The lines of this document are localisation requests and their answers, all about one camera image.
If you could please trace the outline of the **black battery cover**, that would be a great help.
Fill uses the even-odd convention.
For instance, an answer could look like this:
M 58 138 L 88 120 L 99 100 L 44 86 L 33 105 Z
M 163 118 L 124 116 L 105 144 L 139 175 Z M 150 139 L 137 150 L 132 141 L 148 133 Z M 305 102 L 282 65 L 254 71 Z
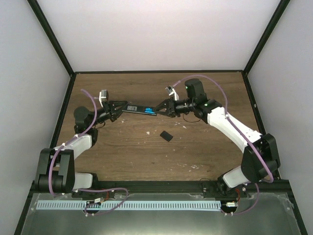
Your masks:
M 166 131 L 162 131 L 160 136 L 167 142 L 170 142 L 173 139 L 173 136 Z

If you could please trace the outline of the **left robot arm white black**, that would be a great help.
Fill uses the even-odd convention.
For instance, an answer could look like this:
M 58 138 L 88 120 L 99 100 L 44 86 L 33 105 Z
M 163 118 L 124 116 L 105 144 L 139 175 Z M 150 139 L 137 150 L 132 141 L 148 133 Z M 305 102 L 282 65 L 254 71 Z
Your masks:
M 96 125 L 114 122 L 128 105 L 127 101 L 104 101 L 101 108 L 90 111 L 80 106 L 74 111 L 75 135 L 67 142 L 40 152 L 34 187 L 40 192 L 71 193 L 83 191 L 90 198 L 96 197 L 100 186 L 91 173 L 75 172 L 75 159 L 97 142 Z

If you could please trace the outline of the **black remote control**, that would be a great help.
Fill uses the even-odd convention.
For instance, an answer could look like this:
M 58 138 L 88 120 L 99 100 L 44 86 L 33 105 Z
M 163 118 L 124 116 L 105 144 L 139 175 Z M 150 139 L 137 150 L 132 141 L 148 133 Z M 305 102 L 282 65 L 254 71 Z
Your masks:
M 149 106 L 141 106 L 141 105 L 133 105 L 133 104 L 128 104 L 125 107 L 124 112 L 125 113 L 132 113 L 132 114 L 139 114 L 139 115 L 149 115 L 149 116 L 157 116 L 157 114 L 149 114 L 149 113 L 145 113 L 145 108 L 152 108 Z

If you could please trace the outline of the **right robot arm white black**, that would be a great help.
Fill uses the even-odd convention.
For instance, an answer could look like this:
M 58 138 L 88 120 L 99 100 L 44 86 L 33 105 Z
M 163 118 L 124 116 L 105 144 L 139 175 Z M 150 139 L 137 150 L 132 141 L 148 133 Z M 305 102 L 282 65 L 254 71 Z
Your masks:
M 190 112 L 206 124 L 216 128 L 228 137 L 242 152 L 240 166 L 231 169 L 217 179 L 217 191 L 222 197 L 229 197 L 235 187 L 264 181 L 273 183 L 274 172 L 280 167 L 276 139 L 271 134 L 253 130 L 228 112 L 228 105 L 209 99 L 198 78 L 183 80 L 186 99 L 179 99 L 174 86 L 167 87 L 170 98 L 153 108 L 159 115 L 179 117 Z

